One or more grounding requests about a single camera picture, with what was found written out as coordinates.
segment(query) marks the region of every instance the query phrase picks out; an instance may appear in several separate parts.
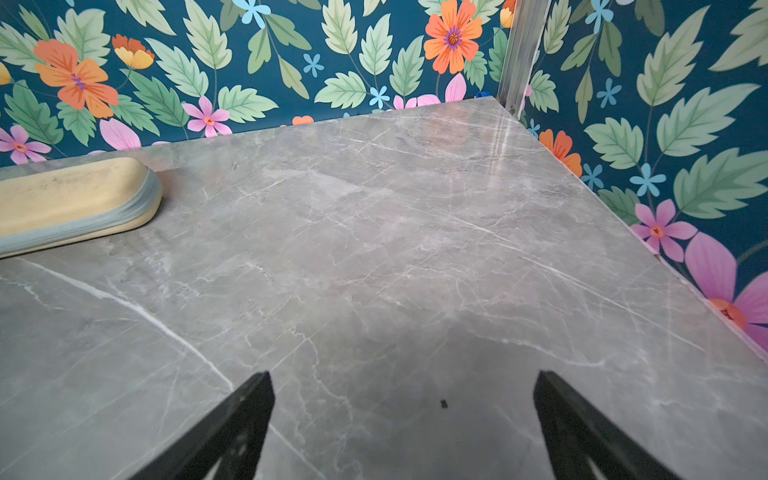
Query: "light blue flower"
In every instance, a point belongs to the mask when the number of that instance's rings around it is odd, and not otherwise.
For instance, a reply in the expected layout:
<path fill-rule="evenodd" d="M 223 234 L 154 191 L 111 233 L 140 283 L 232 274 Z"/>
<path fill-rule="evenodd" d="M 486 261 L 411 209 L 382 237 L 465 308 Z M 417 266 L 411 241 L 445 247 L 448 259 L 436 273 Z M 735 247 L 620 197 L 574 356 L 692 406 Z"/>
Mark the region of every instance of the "light blue flower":
<path fill-rule="evenodd" d="M 611 0 L 603 0 L 602 2 L 600 0 L 592 0 L 592 8 L 594 8 L 594 12 L 592 12 L 587 17 L 587 25 L 594 22 L 594 34 L 597 35 L 600 31 L 600 25 L 603 20 L 606 22 L 610 22 L 614 19 L 614 13 L 612 10 L 608 10 L 605 8 L 606 5 L 608 5 L 608 2 Z"/>
<path fill-rule="evenodd" d="M 531 119 L 531 126 L 528 127 L 528 131 L 531 132 L 531 134 L 536 137 L 536 140 L 538 140 L 538 131 L 541 130 L 541 124 L 536 124 L 535 121 L 533 121 L 533 118 Z"/>
<path fill-rule="evenodd" d="M 594 170 L 592 170 L 589 165 L 584 164 L 584 171 L 587 172 L 587 174 L 581 175 L 581 181 L 586 183 L 590 190 L 593 190 L 592 187 L 595 185 L 597 185 L 598 188 L 602 188 L 604 186 L 603 181 L 598 178 L 598 175 L 603 173 L 602 165 L 598 164 Z"/>
<path fill-rule="evenodd" d="M 259 28 L 264 28 L 264 19 L 261 18 L 261 15 L 272 13 L 272 9 L 267 5 L 256 5 L 256 0 L 232 0 L 232 3 L 245 10 L 245 14 L 243 14 L 243 23 L 245 25 L 248 25 L 255 18 Z"/>
<path fill-rule="evenodd" d="M 621 91 L 621 85 L 616 85 L 613 87 L 613 84 L 613 78 L 605 79 L 605 91 L 598 92 L 598 98 L 603 99 L 603 103 L 600 104 L 600 108 L 605 108 L 605 104 L 608 102 L 610 102 L 611 105 L 616 105 L 616 97 L 614 97 L 614 95 Z"/>
<path fill-rule="evenodd" d="M 640 168 L 640 172 L 643 174 L 642 177 L 638 177 L 636 175 L 629 179 L 629 181 L 632 182 L 633 184 L 640 185 L 640 188 L 637 189 L 637 196 L 642 197 L 643 195 L 645 195 L 646 190 L 650 190 L 651 195 L 653 195 L 654 197 L 658 197 L 659 189 L 656 188 L 656 185 L 654 184 L 660 184 L 667 181 L 667 175 L 658 174 L 652 177 L 650 175 L 649 164 L 643 164 L 643 166 Z"/>
<path fill-rule="evenodd" d="M 326 68 L 323 67 L 321 64 L 317 63 L 320 61 L 320 54 L 315 53 L 315 58 L 310 58 L 310 54 L 305 53 L 304 54 L 304 60 L 306 60 L 306 63 L 308 65 L 304 67 L 304 73 L 307 73 L 308 71 L 312 70 L 312 76 L 314 78 L 317 78 L 317 71 L 318 70 L 325 70 Z"/>
<path fill-rule="evenodd" d="M 371 98 L 371 101 L 368 103 L 368 105 L 375 105 L 379 104 L 379 110 L 384 107 L 384 102 L 389 101 L 389 95 L 384 95 L 386 92 L 386 85 L 382 86 L 381 90 L 376 90 L 374 87 L 371 87 L 371 95 L 373 95 L 373 98 Z"/>

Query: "wall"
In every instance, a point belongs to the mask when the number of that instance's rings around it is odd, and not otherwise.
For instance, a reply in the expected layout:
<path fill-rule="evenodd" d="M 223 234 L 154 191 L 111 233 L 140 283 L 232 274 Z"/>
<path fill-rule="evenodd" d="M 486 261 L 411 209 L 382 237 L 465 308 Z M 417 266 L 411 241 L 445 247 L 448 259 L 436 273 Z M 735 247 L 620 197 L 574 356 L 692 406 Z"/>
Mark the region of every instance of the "wall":
<path fill-rule="evenodd" d="M 495 94 L 471 1 L 0 0 L 0 167 Z"/>
<path fill-rule="evenodd" d="M 768 0 L 553 0 L 521 120 L 768 349 Z"/>

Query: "marble surface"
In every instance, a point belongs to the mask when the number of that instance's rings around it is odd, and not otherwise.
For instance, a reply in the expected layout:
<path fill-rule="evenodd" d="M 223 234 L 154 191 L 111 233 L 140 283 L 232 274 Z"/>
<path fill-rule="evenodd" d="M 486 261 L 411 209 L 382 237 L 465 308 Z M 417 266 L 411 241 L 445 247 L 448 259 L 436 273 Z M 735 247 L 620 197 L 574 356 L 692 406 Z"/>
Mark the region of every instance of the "marble surface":
<path fill-rule="evenodd" d="M 540 369 L 768 475 L 768 367 L 492 98 L 132 155 L 149 224 L 0 260 L 1 480 L 126 478 L 265 369 L 264 480 L 551 478 Z"/>

